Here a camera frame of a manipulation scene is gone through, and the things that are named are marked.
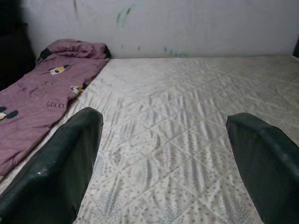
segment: dark green object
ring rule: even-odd
[[[279,128],[239,113],[226,124],[245,187],[265,224],[299,223],[299,148]]]
[[[62,125],[0,196],[0,223],[73,223],[93,172],[102,127],[102,115],[89,107]]]

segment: white quilted mattress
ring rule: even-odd
[[[113,59],[40,146],[86,106],[104,116],[76,224],[261,224],[226,119],[250,112],[299,144],[298,95],[290,56]]]

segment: pink blanket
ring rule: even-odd
[[[7,174],[51,129],[70,99],[106,64],[106,46],[58,40],[36,68],[0,92],[0,175]]]

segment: folded blanket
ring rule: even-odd
[[[68,101],[101,71],[108,56],[103,43],[58,40],[41,53],[34,70],[0,92],[0,176],[61,119]]]

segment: wall stain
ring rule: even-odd
[[[135,7],[135,4],[131,4],[128,7],[125,7],[122,9],[118,14],[116,18],[116,25],[119,27],[121,26],[122,28],[125,27],[127,24],[128,16],[132,12],[132,9]]]
[[[79,20],[79,17],[78,17],[78,8],[77,8],[77,2],[76,2],[76,0],[73,0],[73,4],[74,4],[74,9],[75,9],[76,19]]]
[[[173,52],[171,49],[170,51],[167,49],[167,47],[164,47],[164,52],[168,53],[169,56],[175,56],[175,57],[188,57],[188,54],[186,53],[178,53],[178,52]]]

